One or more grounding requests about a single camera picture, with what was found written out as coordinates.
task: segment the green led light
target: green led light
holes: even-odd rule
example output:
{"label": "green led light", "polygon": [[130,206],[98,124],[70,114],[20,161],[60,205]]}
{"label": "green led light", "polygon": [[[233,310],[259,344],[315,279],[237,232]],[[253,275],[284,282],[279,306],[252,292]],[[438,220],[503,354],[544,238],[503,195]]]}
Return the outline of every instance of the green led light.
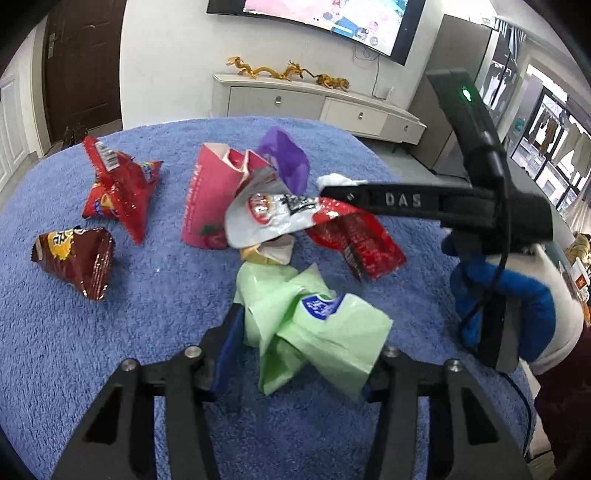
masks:
{"label": "green led light", "polygon": [[470,92],[468,92],[468,89],[467,89],[466,87],[464,87],[464,88],[462,89],[462,95],[463,95],[464,97],[466,97],[466,100],[468,100],[469,102],[471,102],[471,101],[472,101],[472,95],[470,95]]}

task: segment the metal screw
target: metal screw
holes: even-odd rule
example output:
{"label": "metal screw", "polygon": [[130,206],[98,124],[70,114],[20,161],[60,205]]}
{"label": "metal screw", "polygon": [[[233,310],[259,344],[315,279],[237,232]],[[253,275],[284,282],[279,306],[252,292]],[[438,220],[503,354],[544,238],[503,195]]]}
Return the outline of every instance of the metal screw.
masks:
{"label": "metal screw", "polygon": [[446,362],[446,367],[450,372],[454,372],[457,373],[459,372],[462,368],[464,368],[464,366],[462,365],[462,363],[459,360],[448,360]]}
{"label": "metal screw", "polygon": [[191,345],[185,349],[187,358],[197,358],[199,355],[201,355],[201,349],[197,345]]}
{"label": "metal screw", "polygon": [[135,370],[135,367],[138,366],[138,363],[133,358],[126,358],[121,362],[121,370],[124,372],[131,372]]}
{"label": "metal screw", "polygon": [[385,346],[384,355],[388,358],[396,358],[398,355],[400,355],[400,350],[394,346]]}

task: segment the tv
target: tv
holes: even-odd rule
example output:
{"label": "tv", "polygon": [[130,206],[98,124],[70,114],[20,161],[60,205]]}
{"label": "tv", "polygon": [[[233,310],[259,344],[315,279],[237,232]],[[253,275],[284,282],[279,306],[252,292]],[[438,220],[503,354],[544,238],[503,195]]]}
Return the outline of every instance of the tv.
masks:
{"label": "tv", "polygon": [[209,0],[207,13],[300,23],[362,43],[404,65],[425,0]]}

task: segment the strawberry graphic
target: strawberry graphic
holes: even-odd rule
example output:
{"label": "strawberry graphic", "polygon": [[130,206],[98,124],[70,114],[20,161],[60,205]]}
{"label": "strawberry graphic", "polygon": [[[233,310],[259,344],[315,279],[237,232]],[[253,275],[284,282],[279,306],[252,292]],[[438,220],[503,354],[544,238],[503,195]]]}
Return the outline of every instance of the strawberry graphic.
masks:
{"label": "strawberry graphic", "polygon": [[203,237],[203,242],[206,248],[214,250],[224,250],[228,248],[228,240],[226,240],[226,233],[223,228],[216,225],[204,225],[199,232]]}

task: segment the barcode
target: barcode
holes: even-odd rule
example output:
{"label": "barcode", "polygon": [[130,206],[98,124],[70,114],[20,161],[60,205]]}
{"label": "barcode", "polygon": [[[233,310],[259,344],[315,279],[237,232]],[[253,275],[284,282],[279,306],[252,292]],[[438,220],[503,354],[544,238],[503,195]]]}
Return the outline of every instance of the barcode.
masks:
{"label": "barcode", "polygon": [[114,151],[109,150],[102,142],[95,143],[95,147],[107,171],[114,170],[119,166],[117,154]]}

